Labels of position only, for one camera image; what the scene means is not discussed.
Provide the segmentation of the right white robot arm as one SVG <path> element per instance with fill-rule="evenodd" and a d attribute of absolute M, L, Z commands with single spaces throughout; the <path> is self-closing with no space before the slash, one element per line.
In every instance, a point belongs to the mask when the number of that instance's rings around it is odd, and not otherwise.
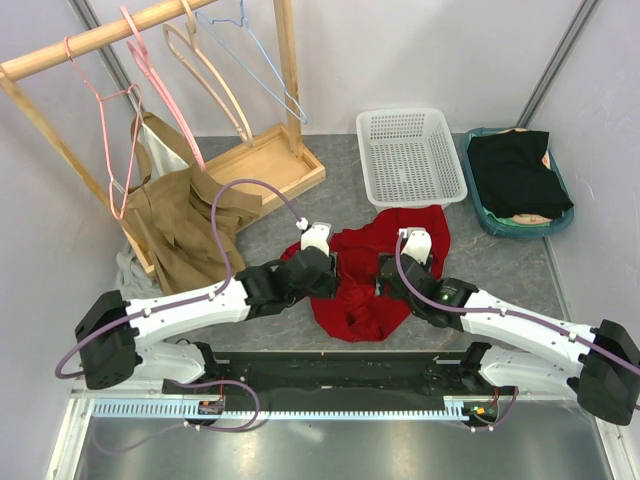
<path fill-rule="evenodd" d="M 575 398 L 591 415 L 627 426 L 639 409 L 639 348 L 620 324 L 571 323 L 511 305 L 455 278 L 437 280 L 406 254 L 378 259 L 376 292 L 437 328 L 480 335 L 458 368 L 477 394 L 490 385 Z"/>

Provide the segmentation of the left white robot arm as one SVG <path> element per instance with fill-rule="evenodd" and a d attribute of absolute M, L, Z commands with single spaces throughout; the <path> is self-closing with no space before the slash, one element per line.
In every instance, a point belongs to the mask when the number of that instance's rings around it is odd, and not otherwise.
<path fill-rule="evenodd" d="M 75 328 L 82 375 L 91 390 L 129 379 L 169 380 L 208 393 L 219 382 L 209 348 L 167 338 L 211 325 L 272 316 L 304 298 L 331 298 L 338 257 L 309 247 L 288 260 L 249 267 L 227 283 L 155 299 L 102 294 Z"/>

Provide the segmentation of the red garment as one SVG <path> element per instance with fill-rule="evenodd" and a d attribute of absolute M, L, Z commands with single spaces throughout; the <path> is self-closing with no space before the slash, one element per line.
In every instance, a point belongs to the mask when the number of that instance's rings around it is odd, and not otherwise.
<path fill-rule="evenodd" d="M 359 229 L 334 234 L 330 248 L 338 256 L 340 286 L 333 298 L 310 300 L 316 322 L 330 336 L 351 343 L 382 341 L 409 316 L 403 301 L 374 294 L 378 257 L 395 251 L 397 232 L 405 227 L 422 227 L 430 234 L 432 273 L 442 276 L 451 236 L 439 206 L 387 209 Z"/>

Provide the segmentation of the pink plastic hanger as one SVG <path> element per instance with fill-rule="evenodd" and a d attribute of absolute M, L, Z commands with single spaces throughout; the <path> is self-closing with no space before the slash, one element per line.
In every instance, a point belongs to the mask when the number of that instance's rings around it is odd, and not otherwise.
<path fill-rule="evenodd" d="M 122 15 L 122 17 L 124 18 L 124 20 L 127 22 L 135 40 L 128 40 L 127 41 L 127 47 L 130 51 L 130 54 L 132 56 L 132 58 L 134 59 L 136 65 L 138 66 L 139 70 L 144 74 L 144 76 L 147 78 L 147 80 L 150 82 L 150 84 L 154 87 L 156 93 L 159 95 L 159 97 L 162 99 L 162 101 L 164 102 L 165 106 L 167 107 L 167 109 L 169 110 L 169 112 L 171 113 L 171 115 L 173 116 L 174 120 L 176 121 L 176 123 L 178 124 L 178 126 L 180 127 L 181 132 L 183 133 L 190 149 L 191 152 L 194 156 L 194 159 L 196 161 L 196 164 L 198 165 L 199 169 L 204 172 L 205 171 L 205 161 L 203 159 L 201 150 L 195 140 L 195 137 L 184 117 L 184 115 L 182 114 L 181 110 L 179 109 L 177 103 L 175 102 L 173 96 L 170 94 L 168 88 L 166 87 L 165 83 L 163 82 L 163 80 L 161 79 L 161 77 L 159 76 L 159 74 L 157 73 L 157 71 L 154 68 L 154 65 L 151 61 L 148 49 L 146 47 L 146 44 L 144 43 L 144 40 L 142 39 L 142 36 L 140 34 L 140 31 L 138 30 L 137 26 L 135 25 L 133 18 L 131 16 L 131 14 L 129 13 L 129 11 L 127 10 L 127 8 L 124 5 L 120 5 L 119 6 L 119 10 L 120 13 Z"/>

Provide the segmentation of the tan skirt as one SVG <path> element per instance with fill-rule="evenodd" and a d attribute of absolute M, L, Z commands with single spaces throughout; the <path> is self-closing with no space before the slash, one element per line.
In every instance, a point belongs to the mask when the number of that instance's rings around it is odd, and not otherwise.
<path fill-rule="evenodd" d="M 150 150 L 136 141 L 142 183 L 130 189 L 124 219 L 148 247 L 162 292 L 171 295 L 224 280 L 224 255 L 233 273 L 245 269 L 236 234 L 259 218 L 262 197 L 230 188 L 213 217 L 212 203 L 222 185 L 199 169 L 181 133 L 151 112 L 144 113 L 142 120 L 187 164 L 153 180 Z"/>

